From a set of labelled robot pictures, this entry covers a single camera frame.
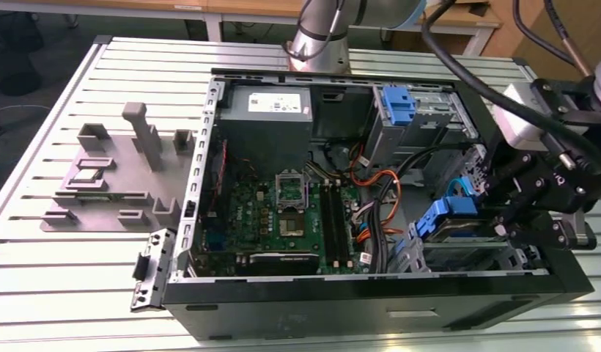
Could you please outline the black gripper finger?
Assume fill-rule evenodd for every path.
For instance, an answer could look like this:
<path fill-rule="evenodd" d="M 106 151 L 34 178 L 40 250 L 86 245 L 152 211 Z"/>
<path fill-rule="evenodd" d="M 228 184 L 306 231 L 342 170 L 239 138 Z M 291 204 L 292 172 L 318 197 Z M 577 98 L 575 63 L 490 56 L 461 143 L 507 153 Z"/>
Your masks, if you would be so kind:
<path fill-rule="evenodd" d="M 479 205 L 525 202 L 550 204 L 550 169 L 547 152 L 489 149 L 483 159 L 483 189 Z"/>
<path fill-rule="evenodd" d="M 567 236 L 559 221 L 526 202 L 511 202 L 495 216 L 499 236 L 522 245 L 567 249 Z"/>

